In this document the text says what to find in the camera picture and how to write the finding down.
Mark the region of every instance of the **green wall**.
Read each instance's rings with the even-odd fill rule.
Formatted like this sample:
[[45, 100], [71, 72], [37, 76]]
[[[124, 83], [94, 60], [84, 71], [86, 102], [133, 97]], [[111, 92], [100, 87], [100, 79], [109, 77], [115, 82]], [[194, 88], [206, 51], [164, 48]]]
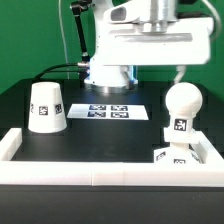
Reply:
[[[211, 0], [224, 21], [224, 1]], [[71, 0], [62, 0], [62, 14], [70, 62], [80, 61], [80, 48]], [[200, 2], [180, 10], [207, 11]], [[83, 15], [90, 54], [94, 53], [91, 12]], [[224, 31], [213, 42], [212, 59], [203, 66], [189, 66], [185, 81], [201, 83], [224, 100]], [[47, 67], [65, 62], [58, 18], [58, 0], [0, 0], [0, 93], [23, 78], [31, 78]], [[140, 80], [166, 81], [176, 75], [174, 67], [141, 67]]]

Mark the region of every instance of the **white cup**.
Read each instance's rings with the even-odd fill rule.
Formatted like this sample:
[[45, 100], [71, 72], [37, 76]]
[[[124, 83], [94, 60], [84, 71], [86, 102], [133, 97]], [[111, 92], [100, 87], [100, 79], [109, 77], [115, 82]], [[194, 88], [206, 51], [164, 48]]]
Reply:
[[38, 82], [32, 85], [29, 130], [37, 133], [54, 133], [67, 127], [60, 85], [55, 82]]

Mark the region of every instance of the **white sticker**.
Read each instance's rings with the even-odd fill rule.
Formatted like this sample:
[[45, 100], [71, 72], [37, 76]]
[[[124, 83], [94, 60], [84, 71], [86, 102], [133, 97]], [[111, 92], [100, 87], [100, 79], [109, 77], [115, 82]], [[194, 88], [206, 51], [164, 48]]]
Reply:
[[143, 105], [72, 104], [68, 118], [148, 120]]

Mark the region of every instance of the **white chess piece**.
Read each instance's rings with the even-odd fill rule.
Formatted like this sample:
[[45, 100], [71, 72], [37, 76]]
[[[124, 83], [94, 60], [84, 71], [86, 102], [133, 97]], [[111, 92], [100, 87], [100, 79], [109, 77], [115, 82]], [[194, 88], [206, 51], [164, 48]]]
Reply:
[[164, 128], [166, 142], [170, 147], [154, 151], [154, 162], [192, 164], [200, 163], [197, 154], [189, 149], [190, 143], [198, 143], [193, 127], [193, 118], [202, 106], [199, 89], [190, 83], [174, 85], [166, 95], [170, 114], [170, 126]]

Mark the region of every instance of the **black tabletop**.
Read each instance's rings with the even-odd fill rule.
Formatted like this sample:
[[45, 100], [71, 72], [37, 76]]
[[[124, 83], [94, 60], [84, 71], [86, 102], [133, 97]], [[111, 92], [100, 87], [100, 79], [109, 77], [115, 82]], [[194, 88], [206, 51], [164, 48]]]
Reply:
[[[164, 104], [167, 82], [142, 82], [125, 94], [61, 86], [66, 115], [72, 104], [144, 105], [149, 120], [68, 119], [54, 134], [28, 130], [33, 80], [21, 80], [0, 96], [0, 136], [21, 127], [23, 143], [15, 161], [152, 162], [153, 150], [168, 145]], [[194, 128], [224, 152], [224, 102], [198, 85], [203, 106]], [[2, 223], [223, 223], [224, 189], [193, 187], [0, 186]]]

